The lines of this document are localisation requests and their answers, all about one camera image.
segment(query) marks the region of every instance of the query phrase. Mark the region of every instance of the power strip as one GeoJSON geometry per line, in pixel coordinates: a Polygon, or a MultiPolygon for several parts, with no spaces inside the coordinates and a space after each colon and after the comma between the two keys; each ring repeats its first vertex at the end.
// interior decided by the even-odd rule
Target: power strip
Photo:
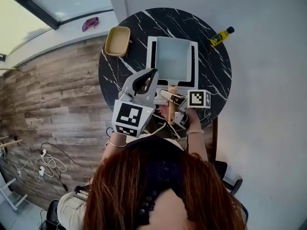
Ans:
{"type": "Polygon", "coordinates": [[[44,149],[43,150],[43,152],[40,152],[40,156],[42,157],[42,158],[44,158],[44,156],[47,154],[47,150],[46,149],[44,149]]]}
{"type": "Polygon", "coordinates": [[[40,166],[40,169],[39,169],[39,175],[41,176],[41,177],[43,177],[44,176],[44,173],[45,173],[45,168],[43,167],[43,166],[40,166]]]}

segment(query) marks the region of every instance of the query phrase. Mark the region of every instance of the woman's arm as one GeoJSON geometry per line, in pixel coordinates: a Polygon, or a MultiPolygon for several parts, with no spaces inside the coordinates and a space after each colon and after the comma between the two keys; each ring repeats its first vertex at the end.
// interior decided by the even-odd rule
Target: woman's arm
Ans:
{"type": "MultiPolygon", "coordinates": [[[[194,109],[190,108],[186,111],[189,116],[189,129],[190,130],[201,130],[201,122],[194,109]]],[[[188,135],[189,153],[198,153],[204,161],[208,161],[207,150],[203,133],[193,132],[188,135]]]]}
{"type": "Polygon", "coordinates": [[[123,134],[113,132],[111,134],[109,141],[115,146],[111,145],[110,143],[107,144],[105,152],[102,155],[101,162],[103,162],[104,159],[111,156],[114,152],[125,149],[124,147],[117,147],[117,146],[124,146],[126,144],[126,138],[127,136],[123,134]]]}

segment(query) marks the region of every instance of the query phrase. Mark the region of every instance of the white cable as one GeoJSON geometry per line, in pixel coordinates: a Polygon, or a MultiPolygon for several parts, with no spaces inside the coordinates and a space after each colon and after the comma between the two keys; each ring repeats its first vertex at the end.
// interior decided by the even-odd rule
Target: white cable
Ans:
{"type": "Polygon", "coordinates": [[[49,175],[49,174],[47,174],[46,172],[44,172],[44,174],[47,175],[47,176],[49,176],[49,177],[53,177],[53,176],[54,176],[54,170],[53,170],[49,165],[46,164],[46,166],[49,167],[49,168],[51,169],[51,171],[53,172],[53,175],[49,175]]]}
{"type": "Polygon", "coordinates": [[[48,166],[49,168],[51,168],[51,169],[58,168],[58,169],[59,169],[60,171],[62,171],[62,172],[66,172],[66,171],[67,171],[66,165],[65,165],[61,160],[52,157],[52,156],[51,156],[50,154],[48,154],[48,153],[45,154],[45,156],[43,157],[42,160],[43,160],[43,163],[44,163],[46,166],[48,166]],[[57,165],[57,162],[56,162],[56,161],[60,162],[60,163],[65,167],[65,169],[64,169],[64,170],[61,170],[61,169],[59,168],[59,166],[57,165]]]}
{"type": "Polygon", "coordinates": [[[40,182],[40,176],[39,176],[39,180],[36,178],[36,176],[34,175],[34,171],[35,171],[35,166],[34,166],[34,164],[32,163],[32,161],[31,160],[29,160],[28,159],[28,161],[27,162],[25,162],[25,164],[24,164],[24,166],[21,168],[21,169],[18,169],[17,168],[17,166],[15,166],[16,167],[16,169],[17,169],[17,173],[20,175],[20,177],[22,177],[22,175],[21,175],[21,170],[25,167],[25,165],[28,163],[28,162],[31,162],[31,164],[33,165],[33,168],[34,168],[34,170],[32,171],[32,175],[33,175],[33,177],[38,181],[38,182],[40,182]]]}

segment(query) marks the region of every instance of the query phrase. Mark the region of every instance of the wooden stick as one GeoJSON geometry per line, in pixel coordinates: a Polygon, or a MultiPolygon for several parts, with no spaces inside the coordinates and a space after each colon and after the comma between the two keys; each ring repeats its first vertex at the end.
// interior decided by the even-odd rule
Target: wooden stick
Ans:
{"type": "MultiPolygon", "coordinates": [[[[177,86],[176,85],[169,85],[168,91],[173,93],[173,94],[177,94],[177,86]]],[[[177,106],[174,103],[169,102],[168,123],[170,125],[175,124],[174,118],[175,118],[175,111],[176,110],[177,110],[177,106]]]]}
{"type": "Polygon", "coordinates": [[[11,141],[11,142],[8,142],[8,143],[1,144],[1,145],[0,145],[0,148],[4,148],[4,147],[10,146],[10,145],[14,145],[14,144],[19,143],[19,142],[22,142],[22,139],[21,139],[21,140],[15,140],[15,141],[11,141]]]}
{"type": "Polygon", "coordinates": [[[9,136],[0,137],[0,140],[3,140],[5,138],[8,138],[9,136]]]}
{"type": "Polygon", "coordinates": [[[0,70],[17,71],[17,68],[0,67],[0,70]]]}

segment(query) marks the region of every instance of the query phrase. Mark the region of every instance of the wooden tray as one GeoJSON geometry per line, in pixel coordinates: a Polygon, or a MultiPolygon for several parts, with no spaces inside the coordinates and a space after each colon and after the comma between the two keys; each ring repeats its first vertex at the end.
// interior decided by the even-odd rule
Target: wooden tray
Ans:
{"type": "Polygon", "coordinates": [[[130,29],[124,26],[113,27],[106,39],[105,51],[108,55],[122,57],[127,53],[130,29]]]}

